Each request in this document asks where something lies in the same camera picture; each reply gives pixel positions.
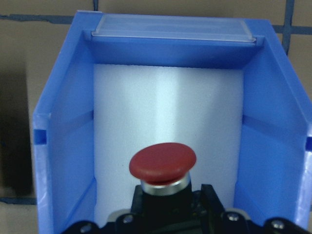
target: white foam pad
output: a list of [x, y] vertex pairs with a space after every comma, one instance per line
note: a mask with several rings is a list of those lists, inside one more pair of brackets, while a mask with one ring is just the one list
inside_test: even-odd
[[94, 143], [95, 222], [131, 207], [135, 185], [131, 157], [161, 142], [196, 153], [193, 190], [212, 184], [233, 206], [243, 106], [243, 72], [201, 68], [96, 64]]

